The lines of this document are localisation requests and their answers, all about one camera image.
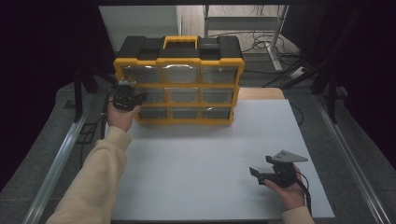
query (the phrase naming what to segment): white table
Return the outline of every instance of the white table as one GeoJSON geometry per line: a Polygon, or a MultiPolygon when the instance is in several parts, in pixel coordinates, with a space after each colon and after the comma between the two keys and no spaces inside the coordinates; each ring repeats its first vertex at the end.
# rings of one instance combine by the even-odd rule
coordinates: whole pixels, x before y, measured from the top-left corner
{"type": "Polygon", "coordinates": [[[313,217],[334,217],[287,100],[239,100],[232,125],[134,122],[113,220],[249,221],[286,209],[249,166],[272,173],[265,156],[284,149],[309,180],[313,217]]]}

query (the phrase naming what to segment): beige sleeve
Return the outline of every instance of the beige sleeve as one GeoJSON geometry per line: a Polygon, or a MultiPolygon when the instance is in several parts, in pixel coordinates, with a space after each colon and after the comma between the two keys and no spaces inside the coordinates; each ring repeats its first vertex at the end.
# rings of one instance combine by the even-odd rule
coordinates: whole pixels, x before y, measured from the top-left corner
{"type": "Polygon", "coordinates": [[[106,138],[96,142],[47,223],[110,223],[130,143],[128,133],[110,127],[106,138]]]}
{"type": "Polygon", "coordinates": [[[314,220],[305,206],[284,212],[282,218],[285,224],[314,224],[314,220]]]}

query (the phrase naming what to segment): dark background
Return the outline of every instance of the dark background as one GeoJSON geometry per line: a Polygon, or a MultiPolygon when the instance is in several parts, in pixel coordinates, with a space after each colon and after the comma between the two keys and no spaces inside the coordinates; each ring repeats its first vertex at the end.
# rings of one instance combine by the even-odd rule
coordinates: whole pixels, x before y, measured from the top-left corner
{"type": "MultiPolygon", "coordinates": [[[[93,75],[113,73],[114,54],[97,7],[17,0],[2,1],[0,10],[2,189],[49,117],[56,91],[73,82],[76,73],[84,83],[91,83],[93,75]]],[[[350,8],[339,7],[291,8],[283,34],[315,65],[327,55],[349,13],[350,8]],[[299,10],[307,17],[299,17],[299,10]]],[[[338,84],[348,92],[346,107],[394,167],[395,21],[393,7],[367,7],[336,63],[338,84]]]]}

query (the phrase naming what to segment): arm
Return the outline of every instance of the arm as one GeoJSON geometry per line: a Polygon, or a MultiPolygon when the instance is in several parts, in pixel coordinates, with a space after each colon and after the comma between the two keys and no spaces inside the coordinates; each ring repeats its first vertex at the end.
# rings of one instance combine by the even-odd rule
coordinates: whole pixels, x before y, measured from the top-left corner
{"type": "MultiPolygon", "coordinates": [[[[294,166],[297,178],[301,180],[300,170],[294,166]]],[[[283,204],[289,210],[282,214],[285,224],[314,224],[314,220],[309,214],[308,208],[305,206],[304,192],[297,183],[292,184],[288,188],[281,188],[270,180],[264,180],[265,185],[276,192],[282,199],[283,204]]]]}
{"type": "Polygon", "coordinates": [[[110,223],[120,177],[125,169],[125,150],[131,143],[126,133],[140,106],[125,113],[108,105],[110,126],[88,155],[55,213],[47,223],[110,223]]]}

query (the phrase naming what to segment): yellow and black organizer box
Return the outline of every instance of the yellow and black organizer box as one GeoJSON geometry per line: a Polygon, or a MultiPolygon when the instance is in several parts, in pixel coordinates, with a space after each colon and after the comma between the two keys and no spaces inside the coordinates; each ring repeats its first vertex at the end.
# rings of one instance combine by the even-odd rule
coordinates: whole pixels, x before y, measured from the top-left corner
{"type": "Polygon", "coordinates": [[[120,84],[147,94],[140,123],[233,122],[245,67],[236,36],[128,36],[114,66],[120,84]]]}

